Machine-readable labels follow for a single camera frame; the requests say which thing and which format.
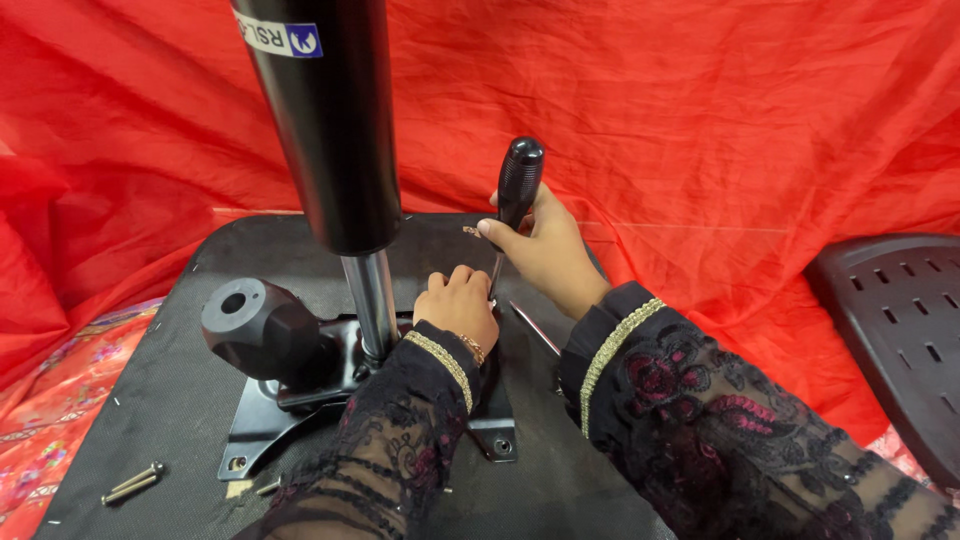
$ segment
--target sleeve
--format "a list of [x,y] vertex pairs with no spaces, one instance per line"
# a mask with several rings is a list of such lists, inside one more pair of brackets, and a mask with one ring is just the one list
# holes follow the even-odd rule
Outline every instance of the sleeve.
[[571,416],[679,538],[958,538],[958,511],[636,282],[574,328]]
[[479,389],[460,338],[417,323],[348,400],[335,445],[300,464],[267,514],[235,538],[415,535],[446,485]]

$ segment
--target hand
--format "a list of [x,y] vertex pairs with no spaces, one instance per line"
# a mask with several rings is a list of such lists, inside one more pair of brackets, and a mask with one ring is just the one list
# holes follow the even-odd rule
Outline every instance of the hand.
[[500,335],[487,302],[489,292],[490,276],[485,272],[474,272],[463,264],[453,269],[449,279],[434,272],[414,304],[414,324],[422,319],[440,330],[463,334],[486,356]]
[[[496,206],[496,193],[490,203]],[[540,184],[533,208],[520,226],[521,231],[533,227],[529,238],[495,219],[481,220],[477,230],[500,246],[523,279],[579,321],[606,296],[610,284],[590,261],[577,221],[546,184]]]

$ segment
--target small screw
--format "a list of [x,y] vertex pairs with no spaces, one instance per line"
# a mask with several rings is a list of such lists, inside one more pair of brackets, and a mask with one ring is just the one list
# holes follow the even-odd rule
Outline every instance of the small screw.
[[147,487],[154,482],[156,482],[156,476],[145,478],[137,483],[132,483],[127,487],[113,491],[109,495],[104,495],[100,498],[100,502],[103,503],[104,506],[108,506],[126,498],[128,495],[132,495],[133,493]]
[[129,485],[133,485],[133,484],[135,484],[135,483],[137,483],[137,482],[139,482],[139,481],[141,481],[141,480],[143,480],[143,479],[145,479],[145,478],[153,477],[153,476],[160,476],[160,475],[163,473],[163,469],[164,469],[163,463],[160,463],[159,461],[154,461],[153,463],[150,464],[150,468],[149,468],[149,469],[147,469],[146,471],[144,471],[144,472],[136,475],[135,477],[133,477],[133,478],[131,478],[131,479],[129,479],[129,480],[121,483],[120,485],[114,487],[113,489],[110,490],[110,493],[113,493],[113,492],[116,492],[116,491],[120,491],[121,489],[124,489],[125,487],[127,487],[127,486],[129,486]]
[[280,483],[281,483],[282,481],[283,481],[283,479],[276,479],[276,481],[275,481],[274,483],[269,484],[269,485],[265,485],[265,486],[261,487],[260,489],[256,490],[256,494],[259,495],[260,497],[263,497],[264,495],[270,495],[271,493],[273,493],[273,492],[275,492],[277,489],[279,489]]

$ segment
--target red cloth backdrop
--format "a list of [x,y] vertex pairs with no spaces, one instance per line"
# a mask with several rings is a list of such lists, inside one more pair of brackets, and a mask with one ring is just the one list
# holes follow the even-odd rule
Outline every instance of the red cloth backdrop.
[[[960,232],[957,10],[391,0],[404,209],[489,209],[537,136],[614,282],[868,442],[887,420],[799,273],[842,237]],[[0,29],[4,387],[162,294],[224,209],[299,204],[228,0],[3,2]]]

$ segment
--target bracelet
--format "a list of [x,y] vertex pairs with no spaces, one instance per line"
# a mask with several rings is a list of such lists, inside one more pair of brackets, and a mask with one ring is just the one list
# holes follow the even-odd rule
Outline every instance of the bracelet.
[[477,367],[482,366],[483,360],[484,360],[483,349],[481,349],[480,346],[477,345],[477,342],[473,341],[472,339],[470,339],[469,337],[467,337],[462,333],[457,337],[459,337],[460,340],[464,342],[464,345],[466,345],[468,348],[470,348],[471,351],[473,351],[473,359],[474,361],[476,361]]

